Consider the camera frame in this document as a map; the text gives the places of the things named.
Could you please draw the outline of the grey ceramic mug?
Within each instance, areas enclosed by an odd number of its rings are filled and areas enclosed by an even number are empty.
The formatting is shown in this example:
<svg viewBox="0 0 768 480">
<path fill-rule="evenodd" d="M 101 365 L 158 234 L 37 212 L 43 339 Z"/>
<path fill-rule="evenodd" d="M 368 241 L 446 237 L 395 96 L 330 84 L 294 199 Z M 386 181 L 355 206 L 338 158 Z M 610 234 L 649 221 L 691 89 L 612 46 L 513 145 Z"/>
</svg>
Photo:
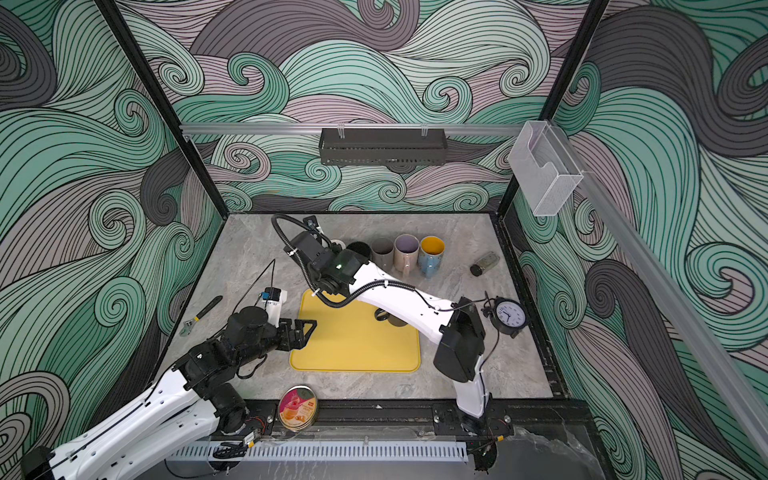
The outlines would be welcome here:
<svg viewBox="0 0 768 480">
<path fill-rule="evenodd" d="M 394 243 L 389 238 L 376 238 L 371 242 L 373 262 L 382 270 L 390 271 L 394 262 Z"/>
</svg>

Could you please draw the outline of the pink ceramic mug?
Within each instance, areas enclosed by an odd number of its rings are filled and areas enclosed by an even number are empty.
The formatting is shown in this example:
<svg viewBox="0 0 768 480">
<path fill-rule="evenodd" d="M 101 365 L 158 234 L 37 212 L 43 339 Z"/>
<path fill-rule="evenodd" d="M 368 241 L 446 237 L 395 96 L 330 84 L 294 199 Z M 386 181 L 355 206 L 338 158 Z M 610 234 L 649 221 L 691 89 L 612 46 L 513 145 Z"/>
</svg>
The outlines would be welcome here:
<svg viewBox="0 0 768 480">
<path fill-rule="evenodd" d="M 411 234 L 401 234 L 394 241 L 394 268 L 403 277 L 410 275 L 417 265 L 419 240 Z"/>
</svg>

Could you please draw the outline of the blue butterfly mug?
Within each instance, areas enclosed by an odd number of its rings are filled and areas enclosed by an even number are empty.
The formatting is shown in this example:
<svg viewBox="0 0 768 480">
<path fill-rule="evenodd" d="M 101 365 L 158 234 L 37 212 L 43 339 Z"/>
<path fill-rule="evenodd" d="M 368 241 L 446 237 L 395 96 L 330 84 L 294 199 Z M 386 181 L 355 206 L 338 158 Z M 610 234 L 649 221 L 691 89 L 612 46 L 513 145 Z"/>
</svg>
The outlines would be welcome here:
<svg viewBox="0 0 768 480">
<path fill-rule="evenodd" d="M 417 265 L 425 278 L 432 278 L 437 273 L 444 252 L 445 243 L 437 236 L 426 236 L 420 241 Z"/>
</svg>

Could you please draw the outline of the white-base black handle mug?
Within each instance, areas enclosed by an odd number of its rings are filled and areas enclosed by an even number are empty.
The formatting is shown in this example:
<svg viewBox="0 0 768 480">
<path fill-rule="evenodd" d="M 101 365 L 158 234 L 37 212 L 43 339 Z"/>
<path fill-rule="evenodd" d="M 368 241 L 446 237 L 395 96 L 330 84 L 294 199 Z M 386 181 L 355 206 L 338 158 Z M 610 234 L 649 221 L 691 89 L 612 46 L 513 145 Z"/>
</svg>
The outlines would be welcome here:
<svg viewBox="0 0 768 480">
<path fill-rule="evenodd" d="M 366 260 L 370 260 L 372 258 L 372 249 L 371 247 L 362 241 L 355 241 L 347 245 L 347 249 L 355 252 L 356 254 L 359 254 Z"/>
</svg>

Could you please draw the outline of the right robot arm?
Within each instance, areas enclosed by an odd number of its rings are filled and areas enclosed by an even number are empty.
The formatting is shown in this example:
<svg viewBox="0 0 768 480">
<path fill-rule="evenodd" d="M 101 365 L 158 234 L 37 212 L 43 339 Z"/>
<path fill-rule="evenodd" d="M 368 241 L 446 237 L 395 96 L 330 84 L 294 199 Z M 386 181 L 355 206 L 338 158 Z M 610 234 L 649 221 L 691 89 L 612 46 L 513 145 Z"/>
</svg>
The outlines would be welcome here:
<svg viewBox="0 0 768 480">
<path fill-rule="evenodd" d="M 486 332 L 476 301 L 429 295 L 367 257 L 333 244 L 315 224 L 285 214 L 273 215 L 271 224 L 313 296 L 335 309 L 361 301 L 415 328 L 436 346 L 433 364 L 453 382 L 459 410 L 474 420 L 484 416 Z"/>
</svg>

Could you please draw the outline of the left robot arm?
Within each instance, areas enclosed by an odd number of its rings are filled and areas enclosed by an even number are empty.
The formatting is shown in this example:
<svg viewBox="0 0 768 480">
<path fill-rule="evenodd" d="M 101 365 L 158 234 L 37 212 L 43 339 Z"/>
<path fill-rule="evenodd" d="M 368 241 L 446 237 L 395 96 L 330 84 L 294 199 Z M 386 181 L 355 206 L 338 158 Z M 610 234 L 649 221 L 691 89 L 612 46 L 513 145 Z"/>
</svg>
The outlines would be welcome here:
<svg viewBox="0 0 768 480">
<path fill-rule="evenodd" d="M 200 437 L 240 434 L 249 412 L 232 379 L 243 365 L 262 364 L 274 350 L 304 348 L 316 327 L 314 320 L 272 323 L 265 309 L 243 308 L 106 420 L 55 449 L 25 454 L 23 478 L 129 478 Z"/>
</svg>

